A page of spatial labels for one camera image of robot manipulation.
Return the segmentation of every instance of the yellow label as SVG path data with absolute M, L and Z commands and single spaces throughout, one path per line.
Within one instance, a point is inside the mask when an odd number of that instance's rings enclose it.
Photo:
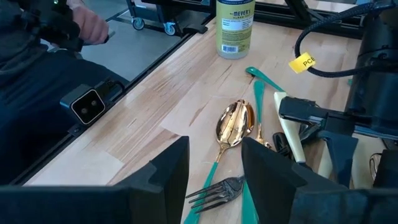
M 300 55 L 295 60 L 289 62 L 289 66 L 293 69 L 295 73 L 300 73 L 306 71 L 309 67 L 315 65 L 316 61 L 310 54 L 305 52 Z
M 248 52 L 255 0 L 217 0 L 216 44 L 220 52 Z

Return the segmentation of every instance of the green-handled utensil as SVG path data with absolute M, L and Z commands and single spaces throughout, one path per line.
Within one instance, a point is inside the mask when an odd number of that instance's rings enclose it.
M 250 104 L 245 100 L 238 100 L 237 102 L 229 105 L 221 114 L 217 126 L 216 135 L 217 141 L 220 144 L 220 151 L 217 155 L 216 161 L 208 174 L 203 188 L 210 186 L 211 180 L 217 170 L 218 162 L 223 153 L 239 144 L 247 132 L 250 132 L 253 127 L 254 118 Z M 202 203 L 204 199 L 196 201 L 195 205 Z M 203 206 L 195 207 L 190 210 L 184 224 L 197 224 L 200 219 L 200 213 Z
M 242 224 L 258 224 L 259 217 L 251 197 L 248 183 L 245 181 L 243 185 L 243 201 L 242 201 Z
M 260 78 L 261 80 L 270 84 L 272 87 L 274 87 L 278 91 L 285 91 L 279 85 L 274 83 L 274 81 L 272 81 L 270 78 L 268 78 L 264 73 L 262 73 L 260 70 L 258 70 L 256 68 L 254 68 L 253 66 L 248 67 L 246 69 L 246 72 L 250 73 L 251 75 L 254 75 L 255 77 Z
M 266 85 L 261 80 L 256 80 L 253 84 L 254 96 L 256 98 L 257 108 L 257 137 L 256 141 L 267 146 L 271 145 L 262 138 L 261 134 L 261 115 L 262 115 L 262 99 Z M 253 199 L 251 197 L 248 184 L 245 182 L 243 185 L 243 202 L 242 202 L 242 223 L 244 224 L 257 224 L 258 217 L 256 208 L 254 207 Z

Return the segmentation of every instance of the caster wheel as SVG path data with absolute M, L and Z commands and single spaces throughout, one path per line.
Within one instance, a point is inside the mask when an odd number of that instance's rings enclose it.
M 132 18 L 131 23 L 133 28 L 135 28 L 136 30 L 142 30 L 145 26 L 145 22 L 141 18 Z
M 174 27 L 174 24 L 166 23 L 166 24 L 164 25 L 164 32 L 165 32 L 167 35 L 174 35 L 174 34 L 175 34 L 175 27 Z

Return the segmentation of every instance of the black cable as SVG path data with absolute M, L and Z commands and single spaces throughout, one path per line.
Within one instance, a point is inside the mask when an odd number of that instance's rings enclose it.
M 314 31 L 315 29 L 324 26 L 325 24 L 329 24 L 335 21 L 342 20 L 347 17 L 353 17 L 353 16 L 359 16 L 363 14 L 368 14 L 371 12 L 379 12 L 385 9 L 390 9 L 395 7 L 395 3 L 391 1 L 378 1 L 378 2 L 370 2 L 366 4 L 361 4 L 355 7 L 352 7 L 351 9 L 345 10 L 343 12 L 337 13 L 333 16 L 325 17 L 324 19 L 315 22 L 314 24 L 310 25 L 306 29 L 303 30 L 303 32 L 300 34 L 298 37 L 296 44 L 294 46 L 294 53 L 296 58 L 301 55 L 300 53 L 300 45 L 301 42 L 303 41 L 304 37 L 308 35 L 310 32 Z M 338 77 L 346 77 L 350 75 L 358 75 L 361 73 L 365 72 L 370 72 L 370 71 L 387 71 L 392 68 L 398 68 L 398 63 L 392 63 L 388 65 L 370 65 L 370 66 L 365 66 L 362 68 L 354 68 L 354 69 L 349 69 L 345 71 L 340 71 L 340 72 L 324 72 L 321 70 L 317 70 L 316 68 L 310 67 L 308 69 L 309 72 L 311 72 L 314 75 L 318 75 L 320 77 L 325 77 L 325 78 L 338 78 Z
M 120 89 L 122 89 L 121 94 L 125 94 L 126 92 L 126 87 L 124 87 L 123 83 L 121 81 L 113 81 L 115 85 L 118 85 Z
M 119 86 L 121 91 L 121 94 L 125 94 L 126 92 L 126 87 L 124 87 L 123 83 L 117 80 L 112 80 L 110 78 L 107 78 L 105 81 L 100 82 L 98 85 L 95 86 L 95 90 L 99 94 L 99 96 L 104 99 L 108 94 L 112 92 L 115 86 Z

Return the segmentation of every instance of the person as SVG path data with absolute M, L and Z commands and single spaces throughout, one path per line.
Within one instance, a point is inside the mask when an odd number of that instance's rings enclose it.
M 108 24 L 80 0 L 67 4 L 80 26 L 80 38 L 103 43 Z M 21 14 L 17 0 L 0 0 L 0 184 L 16 178 L 76 123 L 60 106 L 63 96 L 108 77 L 127 83 L 66 50 L 47 52 L 46 45 L 16 26 Z

